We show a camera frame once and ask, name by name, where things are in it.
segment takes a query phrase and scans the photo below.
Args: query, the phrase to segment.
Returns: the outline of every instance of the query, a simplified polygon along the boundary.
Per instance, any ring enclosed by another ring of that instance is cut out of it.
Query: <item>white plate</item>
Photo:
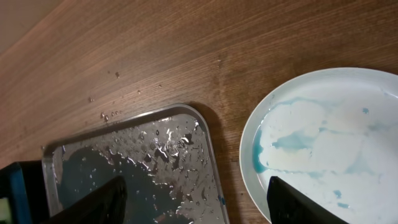
[[[250,115],[239,162],[268,220],[277,175],[349,223],[397,223],[398,76],[331,68],[286,82]]]

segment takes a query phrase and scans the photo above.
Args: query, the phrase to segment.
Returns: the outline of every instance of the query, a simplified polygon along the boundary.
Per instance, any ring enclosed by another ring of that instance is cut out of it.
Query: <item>wood grain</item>
[[[121,110],[112,122],[187,103],[210,126],[231,223],[265,223],[239,171],[251,111],[306,72],[398,73],[397,10],[387,0],[64,0],[0,55],[0,165],[104,125],[101,112]]]

